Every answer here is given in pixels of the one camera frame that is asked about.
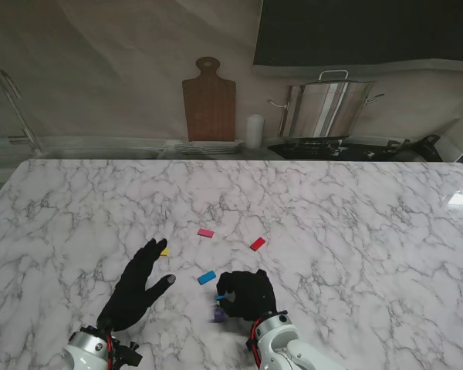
cutting board handle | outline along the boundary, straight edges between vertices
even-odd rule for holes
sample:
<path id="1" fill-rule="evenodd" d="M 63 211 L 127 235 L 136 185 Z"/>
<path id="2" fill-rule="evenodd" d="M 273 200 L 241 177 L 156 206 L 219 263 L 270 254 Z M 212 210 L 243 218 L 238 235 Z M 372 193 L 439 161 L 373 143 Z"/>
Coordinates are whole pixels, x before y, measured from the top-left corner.
<path id="1" fill-rule="evenodd" d="M 203 56 L 195 62 L 195 65 L 201 70 L 201 75 L 215 75 L 220 64 L 219 60 L 212 56 Z"/>

stack of plates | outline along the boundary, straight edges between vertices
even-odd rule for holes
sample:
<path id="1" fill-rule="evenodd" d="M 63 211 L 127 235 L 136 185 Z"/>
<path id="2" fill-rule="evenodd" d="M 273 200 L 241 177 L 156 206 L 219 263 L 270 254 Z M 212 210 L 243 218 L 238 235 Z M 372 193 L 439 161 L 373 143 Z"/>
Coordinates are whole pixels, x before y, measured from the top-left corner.
<path id="1" fill-rule="evenodd" d="M 241 147 L 242 141 L 194 141 L 178 144 L 175 150 L 182 154 L 233 154 L 238 153 Z"/>

robotic arm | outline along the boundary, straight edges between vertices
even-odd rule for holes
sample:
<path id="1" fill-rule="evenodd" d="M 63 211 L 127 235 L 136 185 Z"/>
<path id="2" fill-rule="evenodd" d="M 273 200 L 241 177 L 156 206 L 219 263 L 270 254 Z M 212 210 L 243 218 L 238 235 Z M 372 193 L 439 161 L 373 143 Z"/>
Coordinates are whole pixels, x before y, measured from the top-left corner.
<path id="1" fill-rule="evenodd" d="M 313 346 L 300 340 L 287 312 L 276 310 L 276 299 L 265 271 L 225 272 L 218 294 L 235 294 L 233 302 L 220 300 L 230 317 L 254 321 L 247 347 L 261 370 L 346 370 Z"/>
<path id="2" fill-rule="evenodd" d="M 175 282 L 174 275 L 167 275 L 153 287 L 145 288 L 154 262 L 166 246 L 165 239 L 158 243 L 153 239 L 135 254 L 101 311 L 97 328 L 81 328 L 70 337 L 64 348 L 63 370 L 119 370 L 123 365 L 139 365 L 142 359 L 136 352 L 139 345 L 135 342 L 121 345 L 111 332 L 137 323 Z M 260 370 L 345 370 L 301 341 L 286 311 L 277 312 L 275 294 L 265 271 L 225 272 L 217 289 L 219 295 L 235 295 L 233 301 L 220 300 L 229 317 L 254 322 L 247 346 Z"/>
<path id="3" fill-rule="evenodd" d="M 301 341 L 285 312 L 261 322 L 255 329 L 261 370 L 346 370 Z"/>
<path id="4" fill-rule="evenodd" d="M 161 278 L 146 290 L 154 262 L 167 246 L 166 239 L 152 239 L 127 264 L 120 281 L 97 320 L 97 328 L 88 326 L 72 334 L 64 348 L 63 370 L 118 370 L 123 365 L 138 366 L 142 356 L 139 345 L 127 347 L 112 337 L 138 322 L 146 310 L 175 282 L 174 275 Z"/>

marble countertop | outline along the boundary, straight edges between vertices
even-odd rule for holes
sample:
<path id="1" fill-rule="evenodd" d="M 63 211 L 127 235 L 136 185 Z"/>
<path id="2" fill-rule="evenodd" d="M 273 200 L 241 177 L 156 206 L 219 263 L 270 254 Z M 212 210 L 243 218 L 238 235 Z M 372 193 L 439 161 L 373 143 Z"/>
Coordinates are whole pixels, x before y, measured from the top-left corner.
<path id="1" fill-rule="evenodd" d="M 0 369 L 55 368 L 152 237 L 170 253 L 149 284 L 177 281 L 117 335 L 141 344 L 139 368 L 254 368 L 249 324 L 211 322 L 216 281 L 196 277 L 262 268 L 303 339 L 348 369 L 463 369 L 462 165 L 179 160 L 13 173 L 0 191 Z"/>

red block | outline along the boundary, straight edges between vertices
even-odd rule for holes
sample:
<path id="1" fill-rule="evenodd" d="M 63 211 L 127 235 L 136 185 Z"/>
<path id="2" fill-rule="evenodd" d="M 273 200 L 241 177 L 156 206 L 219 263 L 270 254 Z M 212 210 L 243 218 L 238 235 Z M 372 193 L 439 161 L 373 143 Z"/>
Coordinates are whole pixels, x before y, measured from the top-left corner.
<path id="1" fill-rule="evenodd" d="M 206 230 L 206 229 L 199 229 L 198 235 L 201 235 L 202 237 L 213 237 L 215 234 L 214 231 Z"/>
<path id="2" fill-rule="evenodd" d="M 264 243 L 265 243 L 265 240 L 260 237 L 250 246 L 250 248 L 253 251 L 257 251 L 260 247 L 262 247 L 262 245 L 264 245 Z"/>

